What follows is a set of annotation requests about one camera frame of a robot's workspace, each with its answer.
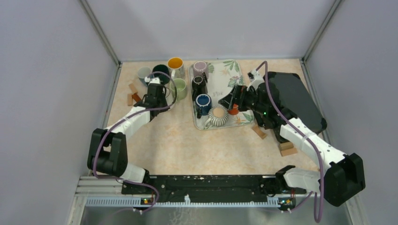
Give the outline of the small orange cup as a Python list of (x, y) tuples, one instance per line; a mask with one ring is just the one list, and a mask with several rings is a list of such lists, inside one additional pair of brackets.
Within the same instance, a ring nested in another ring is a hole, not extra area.
[(238, 109), (238, 105), (234, 104), (232, 109), (228, 110), (228, 114), (230, 115), (237, 115), (239, 114), (239, 109)]

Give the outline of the dark green mug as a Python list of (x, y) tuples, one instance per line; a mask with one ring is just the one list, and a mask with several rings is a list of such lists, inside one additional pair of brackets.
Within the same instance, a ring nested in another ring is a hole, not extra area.
[(152, 73), (154, 77), (158, 77), (161, 81), (161, 84), (166, 85), (170, 81), (170, 72), (169, 68), (164, 64), (159, 64), (153, 67)]

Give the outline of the grey striped mug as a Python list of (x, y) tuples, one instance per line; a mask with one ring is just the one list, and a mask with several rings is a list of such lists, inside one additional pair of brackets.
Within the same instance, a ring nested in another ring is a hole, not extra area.
[(228, 119), (229, 114), (225, 107), (221, 105), (213, 106), (208, 113), (208, 119), (204, 123), (204, 129), (221, 127), (227, 123)]

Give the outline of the light green mug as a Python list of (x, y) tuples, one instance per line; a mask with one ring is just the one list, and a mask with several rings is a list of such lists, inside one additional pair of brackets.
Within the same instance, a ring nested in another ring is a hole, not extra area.
[(177, 101), (181, 101), (186, 98), (188, 93), (187, 84), (184, 79), (176, 78), (174, 83), (170, 83), (169, 88), (171, 90), (172, 96), (177, 96)]

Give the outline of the light blue dotted mug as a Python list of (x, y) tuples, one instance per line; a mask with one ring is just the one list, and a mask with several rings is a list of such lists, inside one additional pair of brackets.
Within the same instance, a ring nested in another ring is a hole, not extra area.
[(139, 80), (145, 85), (147, 86), (147, 83), (145, 82), (145, 78), (150, 75), (152, 72), (150, 67), (141, 67), (138, 71), (137, 71), (137, 77), (139, 78)]

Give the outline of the white ribbed mug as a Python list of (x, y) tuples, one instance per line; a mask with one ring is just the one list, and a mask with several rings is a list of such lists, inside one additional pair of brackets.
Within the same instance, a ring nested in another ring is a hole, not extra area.
[(168, 89), (162, 89), (158, 91), (156, 96), (156, 108), (163, 108), (168, 106), (168, 97), (170, 95), (170, 91)]

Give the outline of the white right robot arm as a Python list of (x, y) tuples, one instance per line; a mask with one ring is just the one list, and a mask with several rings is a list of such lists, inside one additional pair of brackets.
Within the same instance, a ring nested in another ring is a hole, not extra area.
[(249, 86), (235, 85), (219, 104), (252, 111), (261, 127), (273, 130), (278, 142), (292, 143), (318, 166), (319, 171), (294, 166), (281, 169), (281, 177), (275, 180), (279, 192), (301, 188), (340, 206), (365, 189), (362, 158), (346, 154), (319, 137), (327, 122), (297, 74), (269, 72), (254, 77)]

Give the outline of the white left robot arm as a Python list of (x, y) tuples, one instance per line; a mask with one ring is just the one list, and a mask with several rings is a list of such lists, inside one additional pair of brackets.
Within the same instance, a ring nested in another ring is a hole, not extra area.
[(140, 194), (149, 191), (151, 182), (145, 178), (144, 168), (128, 162), (127, 140), (174, 103), (166, 99), (166, 87), (158, 77), (147, 81), (147, 93), (125, 116), (107, 128), (93, 131), (87, 159), (87, 167), (93, 173), (132, 181), (133, 188)]

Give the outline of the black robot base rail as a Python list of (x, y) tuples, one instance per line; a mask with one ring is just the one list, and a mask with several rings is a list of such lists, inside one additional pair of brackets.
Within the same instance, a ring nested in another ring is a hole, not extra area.
[(301, 188), (290, 188), (274, 175), (150, 175), (145, 186), (123, 182), (123, 195), (147, 195), (158, 202), (192, 203), (262, 203), (276, 195), (305, 194)]

